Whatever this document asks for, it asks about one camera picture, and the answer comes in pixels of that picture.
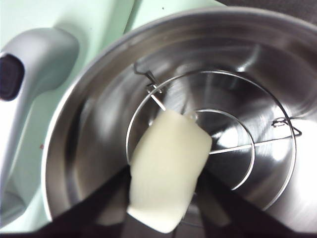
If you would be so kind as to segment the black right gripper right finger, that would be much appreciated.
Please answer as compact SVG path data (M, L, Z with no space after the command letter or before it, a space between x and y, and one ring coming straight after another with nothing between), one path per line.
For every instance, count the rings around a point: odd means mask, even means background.
M217 234L219 238L315 238L312 233L295 232L266 214L261 209L249 203L241 196L230 190L207 170L203 170L198 178L197 195L201 199L200 210L203 216L205 231ZM228 226L218 227L211 223L207 211L211 196L229 218Z

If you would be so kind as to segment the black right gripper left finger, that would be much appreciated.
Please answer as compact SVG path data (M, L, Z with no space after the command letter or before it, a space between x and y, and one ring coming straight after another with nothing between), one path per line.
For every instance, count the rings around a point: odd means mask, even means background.
M114 193L130 179L126 166L101 187L52 222L33 232L5 233L2 238L118 238L122 224L98 225L97 218Z

